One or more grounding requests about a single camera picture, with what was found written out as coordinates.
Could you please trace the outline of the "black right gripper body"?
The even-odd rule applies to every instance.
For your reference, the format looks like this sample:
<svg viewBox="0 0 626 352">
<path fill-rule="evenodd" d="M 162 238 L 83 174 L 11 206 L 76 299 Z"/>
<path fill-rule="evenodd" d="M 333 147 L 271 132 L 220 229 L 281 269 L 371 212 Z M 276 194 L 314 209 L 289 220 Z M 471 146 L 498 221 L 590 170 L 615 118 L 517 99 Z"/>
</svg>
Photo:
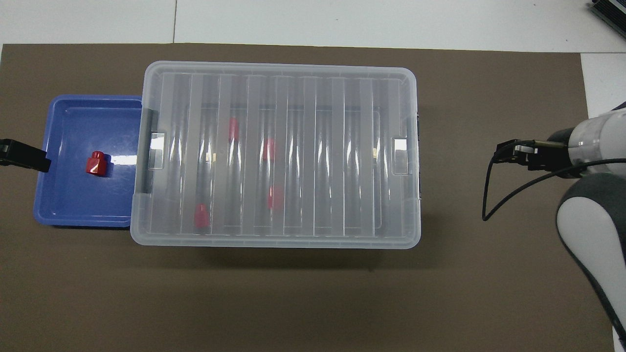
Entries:
<svg viewBox="0 0 626 352">
<path fill-rule="evenodd" d="M 572 136 L 575 128 L 558 130 L 551 134 L 546 142 L 559 143 L 563 146 L 538 146 L 536 149 L 535 161 L 537 162 L 537 170 L 545 170 L 547 172 L 556 172 L 557 170 L 572 167 L 573 163 L 570 159 L 568 147 L 570 136 Z"/>
</svg>

